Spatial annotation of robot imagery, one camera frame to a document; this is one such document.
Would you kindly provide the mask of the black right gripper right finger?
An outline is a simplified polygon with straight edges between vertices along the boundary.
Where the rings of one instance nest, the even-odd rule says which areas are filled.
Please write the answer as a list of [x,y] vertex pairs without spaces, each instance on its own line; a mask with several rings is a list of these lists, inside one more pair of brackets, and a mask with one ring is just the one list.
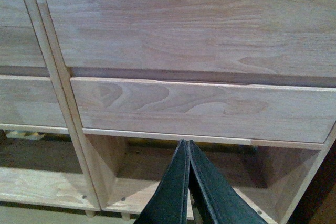
[[189,191],[203,223],[265,223],[236,193],[205,153],[188,142]]

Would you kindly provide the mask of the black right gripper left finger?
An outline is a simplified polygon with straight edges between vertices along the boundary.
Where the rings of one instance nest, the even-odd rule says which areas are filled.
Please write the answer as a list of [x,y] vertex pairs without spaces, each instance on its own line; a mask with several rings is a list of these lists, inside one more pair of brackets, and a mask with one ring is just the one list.
[[135,223],[187,223],[190,158],[187,141],[179,141],[155,193]]

